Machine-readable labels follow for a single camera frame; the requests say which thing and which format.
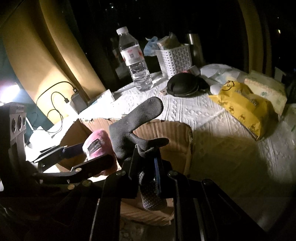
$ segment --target bottle label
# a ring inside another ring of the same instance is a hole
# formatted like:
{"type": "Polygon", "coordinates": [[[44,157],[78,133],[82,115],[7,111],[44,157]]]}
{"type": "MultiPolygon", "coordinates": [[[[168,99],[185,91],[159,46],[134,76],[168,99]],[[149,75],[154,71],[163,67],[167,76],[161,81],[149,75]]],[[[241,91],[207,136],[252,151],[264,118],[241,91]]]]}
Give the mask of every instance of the bottle label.
{"type": "Polygon", "coordinates": [[[121,52],[121,55],[126,63],[126,66],[130,66],[144,60],[144,56],[139,45],[125,49],[121,52]]]}

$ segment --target screw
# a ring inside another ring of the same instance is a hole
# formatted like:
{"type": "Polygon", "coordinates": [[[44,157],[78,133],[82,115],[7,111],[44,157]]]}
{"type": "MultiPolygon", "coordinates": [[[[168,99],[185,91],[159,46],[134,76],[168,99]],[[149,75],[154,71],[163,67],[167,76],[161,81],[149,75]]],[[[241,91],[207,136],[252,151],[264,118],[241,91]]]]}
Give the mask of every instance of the screw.
{"type": "Polygon", "coordinates": [[[70,185],[68,185],[68,189],[69,189],[69,190],[73,190],[73,189],[74,189],[74,187],[75,187],[75,185],[74,185],[74,184],[70,184],[70,185]]]}
{"type": "Polygon", "coordinates": [[[213,184],[213,181],[211,179],[204,179],[202,183],[206,186],[210,186],[213,184]]]}
{"type": "Polygon", "coordinates": [[[178,172],[177,171],[174,171],[174,170],[171,170],[168,172],[168,175],[171,176],[171,177],[175,177],[178,175],[178,172]]]}
{"type": "Polygon", "coordinates": [[[92,181],[91,180],[84,180],[82,182],[82,185],[85,186],[85,187],[89,187],[91,185],[92,181]]]}
{"type": "Polygon", "coordinates": [[[125,174],[126,174],[126,171],[124,171],[124,170],[120,170],[120,171],[116,172],[117,176],[124,176],[125,174]]]}

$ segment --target water bottle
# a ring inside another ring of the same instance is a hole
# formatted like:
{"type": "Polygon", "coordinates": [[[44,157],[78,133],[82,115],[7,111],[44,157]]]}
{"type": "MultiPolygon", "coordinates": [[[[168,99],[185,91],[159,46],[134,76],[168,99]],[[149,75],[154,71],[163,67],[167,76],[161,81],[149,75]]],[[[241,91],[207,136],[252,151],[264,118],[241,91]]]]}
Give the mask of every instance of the water bottle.
{"type": "Polygon", "coordinates": [[[128,33],[127,27],[116,30],[119,35],[119,49],[131,77],[139,91],[152,88],[152,80],[138,41],[128,33]]]}

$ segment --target metal thermos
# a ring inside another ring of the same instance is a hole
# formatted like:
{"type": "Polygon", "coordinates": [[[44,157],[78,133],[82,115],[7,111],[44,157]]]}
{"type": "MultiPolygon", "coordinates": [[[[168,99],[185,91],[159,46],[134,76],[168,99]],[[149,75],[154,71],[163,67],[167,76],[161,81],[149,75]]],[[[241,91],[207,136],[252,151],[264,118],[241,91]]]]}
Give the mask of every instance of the metal thermos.
{"type": "Polygon", "coordinates": [[[205,65],[205,61],[202,54],[202,46],[198,34],[187,34],[187,41],[190,44],[190,53],[192,58],[192,64],[198,68],[205,65]]]}

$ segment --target white plastic basket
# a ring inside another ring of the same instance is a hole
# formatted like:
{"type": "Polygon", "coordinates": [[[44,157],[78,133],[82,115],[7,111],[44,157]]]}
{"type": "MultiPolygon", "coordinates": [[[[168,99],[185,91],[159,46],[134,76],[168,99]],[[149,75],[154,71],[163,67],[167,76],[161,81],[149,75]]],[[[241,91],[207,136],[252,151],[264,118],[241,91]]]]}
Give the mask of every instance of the white plastic basket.
{"type": "Polygon", "coordinates": [[[175,74],[181,73],[192,67],[189,45],[184,45],[170,50],[157,50],[156,55],[162,73],[164,74],[165,68],[168,78],[171,78],[175,74]]]}

